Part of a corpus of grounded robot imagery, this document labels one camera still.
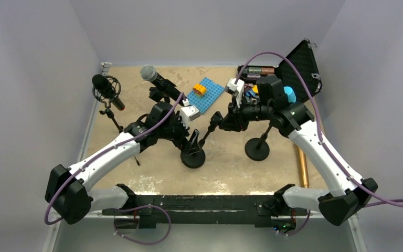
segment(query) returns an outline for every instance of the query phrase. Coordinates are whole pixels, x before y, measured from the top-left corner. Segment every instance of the microphone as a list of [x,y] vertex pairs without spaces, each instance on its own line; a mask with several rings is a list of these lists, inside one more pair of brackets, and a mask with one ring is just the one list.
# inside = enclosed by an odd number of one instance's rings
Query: microphone
[[[140,69],[140,75],[143,80],[147,80],[152,83],[159,89],[159,91],[165,93],[167,96],[172,98],[172,100],[176,101],[178,99],[180,91],[175,88],[175,84],[159,75],[155,67],[151,65],[143,66]],[[185,100],[185,98],[181,99],[179,104],[184,107],[185,105],[183,104],[183,100]]]
[[121,111],[125,109],[123,102],[118,97],[118,95],[120,94],[120,91],[121,91],[121,86],[120,86],[120,89],[118,90],[118,92],[116,92],[115,87],[113,87],[112,84],[108,81],[108,79],[103,75],[94,75],[92,78],[92,83],[93,83],[93,86],[95,87],[95,89],[104,98],[109,100],[109,105],[110,105],[110,103],[112,103],[118,110],[121,110]]

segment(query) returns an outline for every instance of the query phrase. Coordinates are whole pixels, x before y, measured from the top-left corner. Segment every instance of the beige table surface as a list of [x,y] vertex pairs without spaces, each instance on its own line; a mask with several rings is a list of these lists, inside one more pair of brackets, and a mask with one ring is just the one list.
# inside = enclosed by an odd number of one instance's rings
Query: beige table surface
[[[225,86],[236,73],[236,69],[231,67],[159,67],[157,71],[185,94],[204,77]],[[120,125],[126,126],[140,115],[150,112],[154,101],[148,98],[148,89],[152,84],[141,79],[140,67],[112,67],[109,74],[120,81],[120,98],[126,105],[124,111],[114,109]],[[190,132],[198,129],[203,136],[212,114],[220,111],[225,116],[230,101],[231,95],[224,92],[204,115],[192,122]],[[137,156],[141,166],[137,166],[135,159],[129,159],[101,179],[96,188],[124,183],[139,194],[247,195],[273,193],[288,183],[299,185],[298,154],[294,144],[279,135],[277,129],[269,133],[267,142],[270,156],[266,160],[256,162],[245,155],[245,143],[251,138],[260,137],[267,126],[268,122],[263,121],[250,122],[245,132],[216,129],[204,146],[206,162],[198,169],[185,167],[181,163],[179,150],[170,141],[159,140]],[[104,147],[117,135],[112,121],[104,115],[97,115],[87,156]],[[310,187],[326,188],[310,162],[308,169]]]

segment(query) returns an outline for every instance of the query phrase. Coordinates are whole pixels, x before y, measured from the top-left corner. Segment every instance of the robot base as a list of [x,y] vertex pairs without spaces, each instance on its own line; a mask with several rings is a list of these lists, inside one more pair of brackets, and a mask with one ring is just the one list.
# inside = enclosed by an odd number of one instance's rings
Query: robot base
[[254,161],[262,161],[265,160],[270,154],[270,147],[263,141],[260,148],[257,148],[257,145],[260,143],[260,138],[251,138],[245,144],[245,153],[250,159]]
[[181,152],[180,158],[182,159],[182,162],[185,166],[191,169],[195,169],[199,168],[205,163],[206,155],[205,151],[203,149],[200,149],[199,152],[191,155],[186,155],[183,152]]

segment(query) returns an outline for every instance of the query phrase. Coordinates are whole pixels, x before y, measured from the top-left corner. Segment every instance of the wall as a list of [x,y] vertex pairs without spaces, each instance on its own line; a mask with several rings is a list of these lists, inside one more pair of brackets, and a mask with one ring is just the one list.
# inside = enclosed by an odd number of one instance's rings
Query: wall
[[[320,43],[344,0],[71,0],[102,61],[237,65],[264,50]],[[276,64],[274,57],[257,62]]]
[[99,69],[68,0],[0,1],[0,251],[41,250],[49,171],[76,161]]
[[[347,0],[317,61],[328,138],[379,194],[403,198],[403,1]],[[403,251],[403,208],[359,217],[369,251]]]

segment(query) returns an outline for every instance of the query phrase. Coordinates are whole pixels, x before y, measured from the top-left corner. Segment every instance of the blue board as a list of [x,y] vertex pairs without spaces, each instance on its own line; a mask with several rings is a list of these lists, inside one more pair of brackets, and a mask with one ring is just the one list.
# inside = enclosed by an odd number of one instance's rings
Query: blue board
[[194,93],[194,91],[191,91],[186,97],[189,99],[191,105],[196,106],[200,113],[204,114],[217,100],[225,88],[206,77],[200,81],[200,84],[206,88],[204,96],[199,97]]

